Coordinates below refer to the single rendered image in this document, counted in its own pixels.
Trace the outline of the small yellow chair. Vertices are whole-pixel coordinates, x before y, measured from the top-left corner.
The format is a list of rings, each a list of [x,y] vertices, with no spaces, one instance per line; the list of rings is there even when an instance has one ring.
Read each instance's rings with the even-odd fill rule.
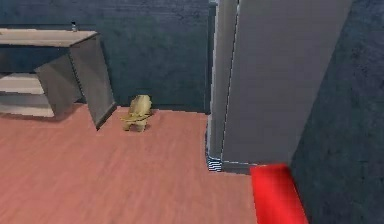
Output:
[[[131,101],[128,113],[121,118],[123,130],[129,131],[132,126],[135,126],[138,132],[143,132],[148,118],[152,115],[151,106],[152,101],[149,95],[137,95]]]

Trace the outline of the tall grey fridge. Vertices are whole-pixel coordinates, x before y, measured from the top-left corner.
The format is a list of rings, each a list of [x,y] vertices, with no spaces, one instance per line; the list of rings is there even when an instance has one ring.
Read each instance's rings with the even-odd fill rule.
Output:
[[[210,0],[215,7],[206,164],[288,164],[353,0]]]

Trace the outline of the grey desk with shelves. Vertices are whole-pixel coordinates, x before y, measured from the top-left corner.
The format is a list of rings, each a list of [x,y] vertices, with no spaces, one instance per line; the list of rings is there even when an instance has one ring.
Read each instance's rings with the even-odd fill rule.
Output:
[[[51,118],[79,100],[97,128],[116,109],[98,32],[0,28],[0,113]]]

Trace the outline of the red block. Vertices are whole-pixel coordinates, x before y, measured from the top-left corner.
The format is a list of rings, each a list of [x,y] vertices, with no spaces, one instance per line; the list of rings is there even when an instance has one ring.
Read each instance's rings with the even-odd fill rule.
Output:
[[[250,168],[257,224],[309,224],[285,164]]]

